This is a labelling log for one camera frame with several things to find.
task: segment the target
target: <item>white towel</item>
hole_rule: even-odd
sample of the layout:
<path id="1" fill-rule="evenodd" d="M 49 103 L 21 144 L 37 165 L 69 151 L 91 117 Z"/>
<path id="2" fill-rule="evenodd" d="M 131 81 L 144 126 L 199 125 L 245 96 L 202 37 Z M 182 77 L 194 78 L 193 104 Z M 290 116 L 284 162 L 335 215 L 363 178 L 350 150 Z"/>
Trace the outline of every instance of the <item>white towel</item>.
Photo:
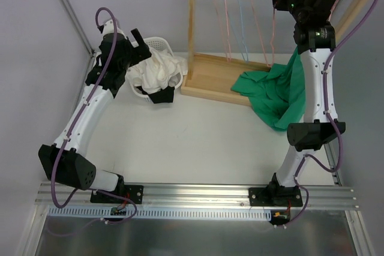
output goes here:
<path id="1" fill-rule="evenodd" d="M 149 48 L 152 56 L 128 69 L 127 79 L 135 87 L 141 86 L 145 92 L 152 94 L 168 86 L 176 86 L 177 74 L 187 75 L 187 60 L 172 56 L 166 50 L 159 52 Z"/>

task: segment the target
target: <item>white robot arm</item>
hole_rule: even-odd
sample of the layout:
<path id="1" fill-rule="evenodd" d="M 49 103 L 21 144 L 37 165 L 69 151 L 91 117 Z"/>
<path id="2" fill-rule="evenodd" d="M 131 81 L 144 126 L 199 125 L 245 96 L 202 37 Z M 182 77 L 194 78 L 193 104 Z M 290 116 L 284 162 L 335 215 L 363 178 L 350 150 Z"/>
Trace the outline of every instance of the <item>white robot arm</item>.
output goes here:
<path id="1" fill-rule="evenodd" d="M 82 190 L 111 191 L 120 197 L 127 195 L 122 176 L 96 169 L 85 156 L 101 115 L 125 82 L 128 67 L 151 57 L 151 53 L 137 29 L 131 33 L 139 45 L 133 47 L 112 13 L 107 8 L 99 9 L 98 13 L 101 10 L 108 11 L 112 20 L 98 25 L 103 35 L 99 46 L 101 53 L 96 55 L 87 76 L 80 103 L 60 136 L 51 146 L 42 145 L 38 153 L 44 171 L 52 181 L 53 202 L 58 207 L 64 207 L 66 203 L 60 205 L 55 201 L 55 182 Z"/>
<path id="2" fill-rule="evenodd" d="M 335 30 L 328 18 L 336 0 L 272 1 L 275 9 L 289 11 L 296 20 L 294 39 L 304 69 L 306 108 L 304 122 L 290 124 L 287 129 L 290 147 L 283 165 L 266 188 L 250 188 L 250 204 L 301 207 L 298 177 L 305 157 L 310 155 L 318 161 L 313 157 L 315 151 L 340 137 L 346 129 L 346 124 L 338 121 L 332 87 L 331 56 L 336 44 Z M 276 224 L 287 221 L 277 219 Z"/>

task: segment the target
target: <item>white laundry basket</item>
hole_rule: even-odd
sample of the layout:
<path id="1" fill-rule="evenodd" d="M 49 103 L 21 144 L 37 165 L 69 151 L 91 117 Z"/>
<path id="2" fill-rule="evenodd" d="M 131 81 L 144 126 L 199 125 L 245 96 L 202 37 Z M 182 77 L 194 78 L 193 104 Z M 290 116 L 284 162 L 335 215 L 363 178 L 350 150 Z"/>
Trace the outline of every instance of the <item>white laundry basket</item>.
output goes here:
<path id="1" fill-rule="evenodd" d="M 152 47 L 152 48 L 156 49 L 159 52 L 162 52 L 162 51 L 166 50 L 169 54 L 174 56 L 172 49 L 169 47 L 168 42 L 164 38 L 161 38 L 161 37 L 149 37 L 149 38 L 144 38 L 144 42 L 149 47 Z M 132 45 L 133 45 L 133 47 L 137 47 L 138 43 L 135 41 L 135 42 L 132 42 Z M 182 76 L 182 72 L 181 71 L 180 71 L 179 75 L 180 75 L 180 81 L 175 86 L 175 89 L 179 88 L 181 86 L 181 84 L 182 84 L 183 76 Z M 130 83 L 130 85 L 131 85 L 131 88 L 133 90 L 133 93 L 135 93 L 138 97 L 144 98 L 147 102 L 152 102 L 148 95 L 142 94 L 141 91 L 136 89 L 131 83 Z"/>

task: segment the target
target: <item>robot end effector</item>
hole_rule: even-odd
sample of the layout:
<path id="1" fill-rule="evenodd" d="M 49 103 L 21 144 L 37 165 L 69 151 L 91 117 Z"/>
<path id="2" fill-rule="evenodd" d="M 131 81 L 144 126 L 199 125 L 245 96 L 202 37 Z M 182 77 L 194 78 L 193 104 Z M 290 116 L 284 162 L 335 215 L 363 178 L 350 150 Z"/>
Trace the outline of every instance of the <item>robot end effector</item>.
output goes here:
<path id="1" fill-rule="evenodd" d="M 289 11 L 296 20 L 298 53 L 336 48 L 335 30 L 328 21 L 336 0 L 272 0 L 276 10 Z"/>
<path id="2" fill-rule="evenodd" d="M 38 156 L 49 180 L 52 178 L 52 173 L 56 172 L 56 182 L 58 183 L 81 190 L 93 188 L 113 191 L 113 194 L 125 196 L 127 192 L 125 191 L 122 176 L 98 170 L 95 165 L 85 158 L 88 143 L 98 124 L 98 120 L 124 84 L 128 68 L 151 57 L 149 47 L 145 44 L 137 29 L 132 30 L 131 33 L 139 45 L 133 47 L 129 39 L 118 27 L 117 21 L 116 23 L 115 49 L 106 72 L 99 80 L 113 46 L 115 28 L 112 20 L 108 20 L 98 27 L 103 35 L 103 40 L 99 46 L 101 54 L 96 57 L 95 65 L 88 73 L 83 96 L 77 109 L 75 109 L 68 125 L 54 144 L 51 146 L 42 145 Z M 72 125 L 74 127 L 72 127 L 72 132 L 68 136 L 67 131 Z M 63 146 L 64 150 L 58 160 L 57 170 L 53 171 L 60 147 Z"/>

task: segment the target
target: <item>wooden rack base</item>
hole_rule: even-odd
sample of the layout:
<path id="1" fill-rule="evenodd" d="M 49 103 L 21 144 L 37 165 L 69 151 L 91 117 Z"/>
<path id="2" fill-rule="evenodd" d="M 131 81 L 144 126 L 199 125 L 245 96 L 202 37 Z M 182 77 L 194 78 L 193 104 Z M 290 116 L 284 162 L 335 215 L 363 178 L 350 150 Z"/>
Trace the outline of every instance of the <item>wooden rack base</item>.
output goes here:
<path id="1" fill-rule="evenodd" d="M 243 72 L 269 69 L 263 63 L 245 63 L 237 59 L 227 62 L 224 57 L 195 53 L 193 75 L 190 79 L 184 78 L 181 94 L 250 106 L 248 97 L 231 91 L 231 87 Z"/>
<path id="2" fill-rule="evenodd" d="M 336 41 L 339 42 L 369 0 L 353 0 L 337 24 Z M 198 54 L 194 49 L 196 0 L 188 0 L 188 76 L 181 86 L 184 95 L 228 103 L 250 105 L 247 97 L 231 91 L 240 74 L 245 71 L 269 71 L 266 64 L 240 60 L 227 62 L 226 58 Z"/>

